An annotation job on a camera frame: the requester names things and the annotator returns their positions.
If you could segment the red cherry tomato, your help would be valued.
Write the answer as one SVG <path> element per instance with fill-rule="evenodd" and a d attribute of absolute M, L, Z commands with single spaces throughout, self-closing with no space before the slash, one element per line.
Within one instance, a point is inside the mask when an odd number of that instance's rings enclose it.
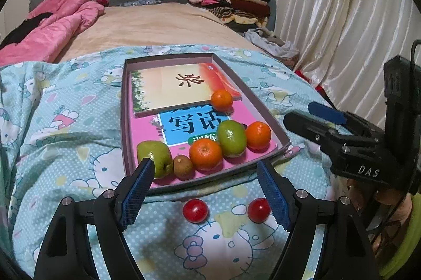
<path fill-rule="evenodd" d="M 184 218 L 193 224 L 199 224 L 206 220 L 209 213 L 207 204 L 200 199 L 191 199 L 183 206 Z"/>
<path fill-rule="evenodd" d="M 270 215 L 270 206 L 266 198 L 254 199 L 248 205 L 248 218 L 257 224 L 263 223 Z"/>

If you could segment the large orange tangerine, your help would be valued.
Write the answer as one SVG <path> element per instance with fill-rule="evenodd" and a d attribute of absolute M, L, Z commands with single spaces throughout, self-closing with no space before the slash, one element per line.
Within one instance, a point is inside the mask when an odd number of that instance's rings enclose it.
<path fill-rule="evenodd" d="M 189 158 L 198 171 L 211 171 L 223 161 L 223 152 L 217 142 L 202 138 L 190 146 Z"/>

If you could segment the round green jujube fruit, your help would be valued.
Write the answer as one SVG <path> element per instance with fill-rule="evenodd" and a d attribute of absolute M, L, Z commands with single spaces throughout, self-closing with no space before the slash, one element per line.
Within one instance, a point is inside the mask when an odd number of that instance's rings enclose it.
<path fill-rule="evenodd" d="M 136 147 L 138 162 L 148 158 L 155 166 L 155 179 L 162 179 L 173 172 L 173 158 L 169 147 L 160 141 L 144 141 Z"/>

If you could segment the brown longan fruit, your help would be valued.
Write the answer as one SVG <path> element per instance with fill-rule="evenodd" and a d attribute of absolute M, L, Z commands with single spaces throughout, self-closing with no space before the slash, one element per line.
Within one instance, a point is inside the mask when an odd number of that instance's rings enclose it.
<path fill-rule="evenodd" d="M 173 173 L 179 179 L 193 176 L 195 168 L 191 160 L 185 155 L 178 155 L 173 159 Z"/>

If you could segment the white cloth bundle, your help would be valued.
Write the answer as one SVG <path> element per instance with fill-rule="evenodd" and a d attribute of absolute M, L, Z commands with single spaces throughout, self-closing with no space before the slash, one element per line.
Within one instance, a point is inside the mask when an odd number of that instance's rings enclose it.
<path fill-rule="evenodd" d="M 298 57 L 300 54 L 294 44 L 290 41 L 280 39 L 273 31 L 270 31 L 265 27 L 248 29 L 243 36 L 254 46 L 261 48 L 273 57 L 294 58 Z"/>

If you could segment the pink blue book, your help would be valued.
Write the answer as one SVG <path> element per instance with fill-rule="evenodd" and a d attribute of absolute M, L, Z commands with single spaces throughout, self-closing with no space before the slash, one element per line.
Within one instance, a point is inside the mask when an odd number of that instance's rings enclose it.
<path fill-rule="evenodd" d="M 260 158 L 277 154 L 288 146 L 288 140 L 283 138 L 283 130 L 279 124 L 276 121 L 269 121 L 273 116 L 266 107 L 256 108 L 246 100 L 235 101 L 233 111 L 229 115 L 214 111 L 211 105 L 199 105 L 139 118 L 130 113 L 127 118 L 128 121 L 121 128 L 127 174 L 131 174 L 138 166 L 136 148 L 141 142 L 159 141 L 168 146 L 172 156 L 179 154 L 187 156 L 191 144 L 197 139 L 205 137 L 216 140 L 217 126 L 226 120 L 235 120 L 244 125 L 257 121 L 265 122 L 272 130 L 269 146 L 261 151 L 247 149 L 238 158 L 224 159 L 221 166 L 211 173 L 197 171 L 194 175 L 195 180 L 249 169 Z"/>

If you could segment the white curtain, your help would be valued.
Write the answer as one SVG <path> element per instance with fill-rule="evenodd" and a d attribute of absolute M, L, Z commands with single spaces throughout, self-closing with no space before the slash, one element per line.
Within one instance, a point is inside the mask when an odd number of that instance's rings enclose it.
<path fill-rule="evenodd" d="M 413 0 L 277 0 L 275 31 L 336 108 L 385 124 L 383 66 L 420 37 Z"/>

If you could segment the shallow grey cardboard box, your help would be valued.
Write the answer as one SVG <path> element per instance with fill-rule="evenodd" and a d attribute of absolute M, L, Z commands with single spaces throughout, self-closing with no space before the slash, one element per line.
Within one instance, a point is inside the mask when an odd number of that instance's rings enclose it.
<path fill-rule="evenodd" d="M 143 70 L 145 68 L 150 67 L 160 67 L 160 66 L 170 66 L 170 65 L 184 65 L 184 64 L 193 64 L 193 63 L 200 63 L 200 62 L 211 62 L 214 63 L 219 70 L 229 79 L 231 80 L 237 88 L 237 91 L 241 94 L 241 98 L 239 100 L 246 100 L 247 102 L 251 103 L 254 107 L 259 108 L 260 106 L 265 105 L 259 100 L 259 98 L 253 93 L 253 91 L 242 81 L 242 79 L 237 76 L 237 74 L 227 66 L 226 63 L 222 61 L 217 55 L 213 53 L 202 53 L 202 54 L 174 54 L 174 55 L 159 55 L 159 56 L 152 56 L 152 57 L 140 57 L 134 59 L 128 59 L 125 62 L 124 69 L 123 69 L 123 76 L 122 76 L 122 88 L 121 88 L 121 128 L 123 125 L 126 124 L 128 121 L 127 116 L 133 113 L 132 109 L 132 96 L 131 96 L 131 80 L 130 74 L 134 70 Z M 199 106 L 199 105 L 210 105 L 209 103 L 203 104 L 192 104 L 186 107 L 181 108 L 172 108 L 172 109 L 164 109 L 160 112 L 166 112 L 170 110 L 181 110 L 183 108 L 187 108 L 190 106 Z M 272 119 L 269 120 L 270 122 L 276 121 L 278 124 L 278 120 L 273 116 Z M 288 140 L 288 146 L 284 147 L 279 153 L 274 154 L 272 156 L 264 156 L 260 159 L 265 158 L 274 158 L 283 156 L 288 148 L 291 146 L 291 140 L 289 139 L 288 135 L 283 130 L 283 138 Z M 243 170 L 248 171 L 250 169 L 254 169 L 257 161 L 253 164 L 253 166 L 249 169 Z M 216 181 L 218 179 L 233 176 L 234 174 L 241 173 L 242 171 L 235 171 L 234 173 L 223 173 L 220 175 L 213 175 L 209 178 L 202 179 L 202 180 L 195 180 L 194 176 L 188 180 L 180 180 L 174 175 L 168 175 L 162 179 L 157 179 L 153 181 L 149 193 L 150 194 L 162 194 L 169 191 L 180 191 L 185 190 L 187 188 L 191 188 L 194 186 L 199 186 L 205 183 L 209 183 L 212 181 Z"/>

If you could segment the light blue cartoon bedsheet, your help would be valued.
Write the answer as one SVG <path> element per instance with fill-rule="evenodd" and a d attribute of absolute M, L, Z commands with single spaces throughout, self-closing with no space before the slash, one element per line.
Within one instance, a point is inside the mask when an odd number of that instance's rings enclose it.
<path fill-rule="evenodd" d="M 320 96 L 259 52 L 212 45 L 117 47 L 68 62 L 1 69 L 1 248 L 33 274 L 48 225 L 67 196 L 94 199 L 124 176 L 120 96 L 129 58 L 219 56 L 277 120 Z M 125 238 L 147 279 L 267 279 L 287 239 L 274 219 L 249 220 L 262 190 L 247 171 L 187 191 L 148 197 Z M 183 206 L 204 201 L 205 221 Z"/>

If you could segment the yellow red book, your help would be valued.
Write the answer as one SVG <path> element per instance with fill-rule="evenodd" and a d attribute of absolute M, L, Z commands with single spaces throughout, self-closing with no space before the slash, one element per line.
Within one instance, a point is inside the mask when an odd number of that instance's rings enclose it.
<path fill-rule="evenodd" d="M 134 70 L 130 80 L 132 109 L 137 117 L 209 103 L 218 90 L 227 91 L 234 100 L 241 98 L 234 83 L 211 62 Z"/>

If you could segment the beige blanket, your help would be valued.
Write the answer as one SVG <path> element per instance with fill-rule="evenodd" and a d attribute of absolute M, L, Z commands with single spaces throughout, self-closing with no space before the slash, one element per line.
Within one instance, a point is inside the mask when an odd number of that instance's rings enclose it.
<path fill-rule="evenodd" d="M 218 45 L 261 51 L 207 10 L 169 2 L 107 7 L 61 51 L 55 63 L 124 46 Z"/>

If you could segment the blue patterned pillow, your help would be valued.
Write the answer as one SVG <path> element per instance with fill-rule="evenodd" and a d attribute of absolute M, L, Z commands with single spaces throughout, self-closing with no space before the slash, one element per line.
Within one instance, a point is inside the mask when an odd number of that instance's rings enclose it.
<path fill-rule="evenodd" d="M 131 0 L 120 4 L 120 7 L 136 7 L 144 5 L 158 5 L 161 4 L 160 0 Z"/>

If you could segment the black garment on bed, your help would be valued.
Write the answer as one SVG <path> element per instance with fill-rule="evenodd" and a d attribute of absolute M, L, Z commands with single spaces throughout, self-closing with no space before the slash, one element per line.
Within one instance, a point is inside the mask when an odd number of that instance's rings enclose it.
<path fill-rule="evenodd" d="M 52 16 L 52 12 L 44 12 L 30 19 L 25 19 L 17 28 L 12 30 L 1 42 L 1 48 L 13 43 L 20 43 L 32 30 L 37 28 L 43 19 Z"/>

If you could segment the pink quilt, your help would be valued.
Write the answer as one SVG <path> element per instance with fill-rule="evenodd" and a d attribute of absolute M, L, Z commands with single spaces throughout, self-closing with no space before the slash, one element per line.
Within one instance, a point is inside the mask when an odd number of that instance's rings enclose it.
<path fill-rule="evenodd" d="M 21 42 L 1 48 L 1 66 L 26 61 L 53 62 L 72 37 L 97 21 L 108 4 L 108 0 L 44 0 L 26 19 L 47 12 L 51 15 L 42 19 Z"/>

